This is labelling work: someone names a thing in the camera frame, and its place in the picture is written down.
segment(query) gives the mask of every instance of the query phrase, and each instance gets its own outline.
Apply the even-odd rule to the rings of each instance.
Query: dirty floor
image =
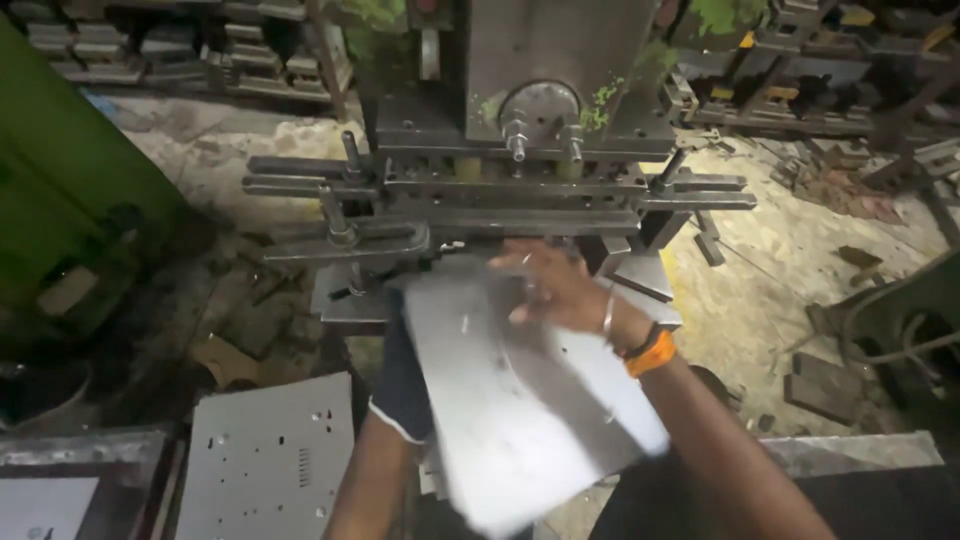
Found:
[[[316,201],[244,195],[240,181],[249,156],[342,159],[344,129],[354,131],[365,147],[356,121],[341,125],[329,119],[265,116],[252,123],[248,118],[245,126],[244,113],[230,106],[172,99],[117,103],[146,120],[134,122],[134,131],[125,133],[187,200],[243,232],[319,215]],[[686,165],[695,172],[745,176],[746,190],[759,204],[753,211],[713,213],[727,260],[722,266],[707,265],[694,244],[698,230],[692,221],[663,250],[675,306],[684,319],[677,332],[681,350],[691,363],[706,366],[743,393],[740,418],[758,436],[897,430],[898,419],[882,399],[865,409],[864,421],[851,428],[787,405],[782,376],[789,370],[790,353],[801,343],[799,350],[839,362],[834,343],[824,338],[804,343],[810,334],[804,306],[834,303],[858,290],[849,285],[857,269],[835,255],[837,248],[866,250],[884,259],[884,278],[901,278],[947,250],[932,217],[913,197],[896,202],[905,226],[834,214],[795,199],[770,180],[772,167],[761,159],[762,149],[742,139],[726,140],[736,152],[701,150]],[[360,373],[375,374],[379,340],[352,338],[349,347]],[[756,422],[762,414],[775,418],[765,432]],[[538,536],[587,538],[611,491],[607,482],[558,508]]]

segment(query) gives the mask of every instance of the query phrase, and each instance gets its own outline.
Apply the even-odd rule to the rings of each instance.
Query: green machine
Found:
[[[39,362],[96,330],[192,212],[2,14],[0,54],[0,361]]]

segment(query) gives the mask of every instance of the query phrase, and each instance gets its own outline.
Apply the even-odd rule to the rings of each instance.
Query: dark glove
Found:
[[[403,293],[384,290],[390,319],[383,336],[383,367],[370,399],[370,411],[409,442],[423,444],[433,432],[433,413],[420,361],[407,330]]]

